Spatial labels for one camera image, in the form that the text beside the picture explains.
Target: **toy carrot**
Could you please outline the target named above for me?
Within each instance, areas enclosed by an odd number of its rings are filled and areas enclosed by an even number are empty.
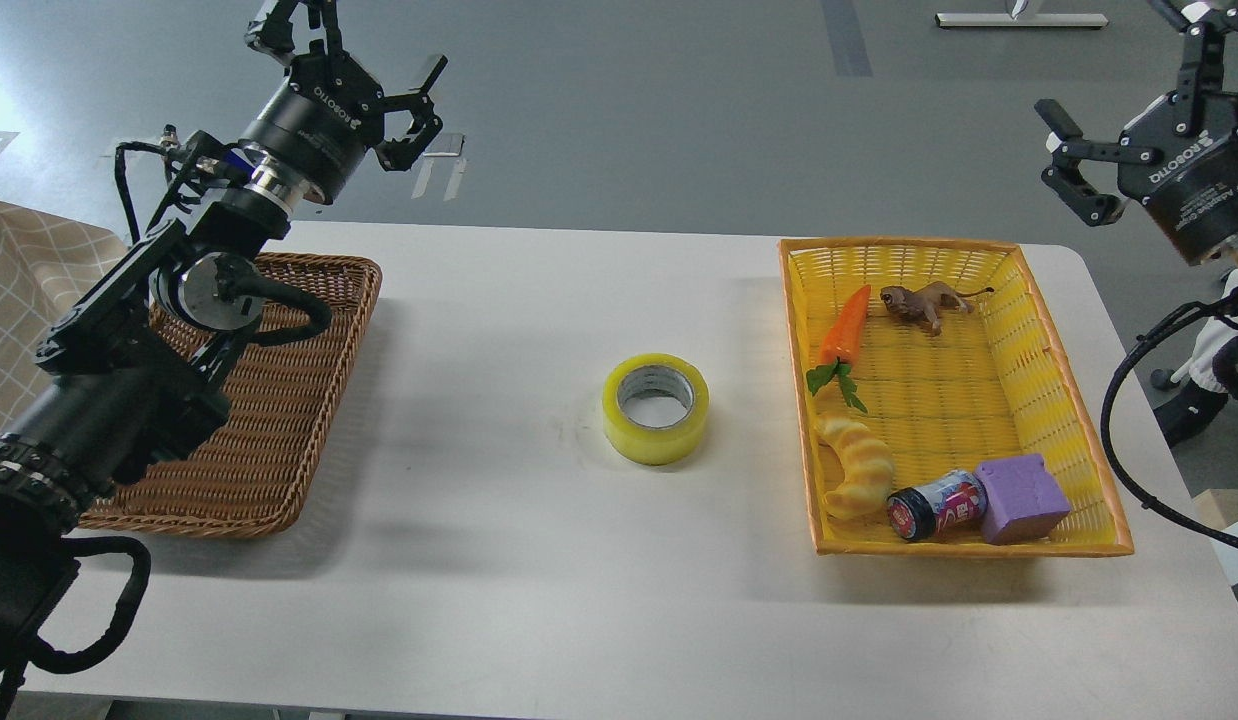
[[[855,365],[860,354],[863,325],[867,323],[867,302],[870,297],[872,287],[863,286],[849,297],[846,306],[842,306],[837,322],[826,334],[823,345],[820,345],[820,365],[806,372],[806,387],[811,395],[837,379],[846,405],[858,407],[863,413],[867,413],[867,407],[855,396],[855,381],[851,379],[851,366]]]

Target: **purple box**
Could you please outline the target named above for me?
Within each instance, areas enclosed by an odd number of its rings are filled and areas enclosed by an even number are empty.
[[[984,484],[988,511],[984,541],[1009,544],[1049,534],[1072,506],[1040,455],[1004,456],[982,461],[976,478]]]

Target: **robotic arm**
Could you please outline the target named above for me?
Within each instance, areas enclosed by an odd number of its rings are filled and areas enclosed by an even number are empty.
[[[1175,90],[1161,95],[1120,132],[1117,142],[1086,140],[1081,127],[1055,100],[1036,101],[1036,111],[1050,127],[1050,166],[1041,181],[1087,225],[1117,221],[1125,202],[1099,193],[1081,176],[1082,160],[1117,163],[1117,188],[1144,205],[1149,216],[1186,264],[1228,259],[1238,266],[1238,92],[1223,90],[1223,43],[1238,35],[1238,0],[1228,9],[1191,2],[1182,10],[1169,0],[1148,0],[1184,36],[1184,58]],[[1101,414],[1101,438],[1115,475],[1144,502],[1185,528],[1238,548],[1238,538],[1205,528],[1169,508],[1139,487],[1113,452],[1108,428],[1117,391],[1135,364],[1160,341],[1196,320],[1217,315],[1237,332],[1214,356],[1214,376],[1238,400],[1238,287],[1231,294],[1200,304],[1190,302],[1167,315],[1118,366]]]
[[[290,15],[301,2],[326,40],[296,54]],[[134,538],[63,538],[80,512],[139,482],[154,461],[186,459],[227,423],[222,385],[249,343],[298,341],[331,323],[321,299],[255,272],[262,245],[285,236],[301,200],[332,204],[368,150],[385,169],[409,169],[441,130],[428,92],[446,58],[421,87],[385,96],[344,51],[334,0],[272,0],[245,41],[281,63],[281,87],[234,144],[203,132],[181,144],[168,127],[161,146],[145,147],[165,156],[170,179],[149,231],[51,328],[37,365],[52,386],[0,434],[0,716],[28,662],[52,673],[98,664],[142,600],[149,553]],[[409,131],[385,139],[385,115],[402,110]],[[188,216],[163,219],[188,205]],[[298,307],[310,322],[259,332],[264,301]],[[149,328],[151,302],[210,340],[184,360]],[[79,557],[104,552],[134,562],[110,628],[85,651],[53,649],[40,625]]]

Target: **checkered fabric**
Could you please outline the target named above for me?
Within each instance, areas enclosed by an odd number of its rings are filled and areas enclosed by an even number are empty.
[[[116,234],[0,202],[0,432],[46,387],[46,329],[124,254]]]

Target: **roll of tape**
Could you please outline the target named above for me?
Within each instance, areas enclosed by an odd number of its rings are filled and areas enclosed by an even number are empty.
[[[647,397],[675,398],[686,414],[667,426],[639,423],[626,407]],[[636,355],[620,362],[605,379],[600,408],[605,414],[605,438],[620,455],[643,465],[666,465],[691,454],[703,438],[707,384],[693,365],[680,358],[657,353]]]

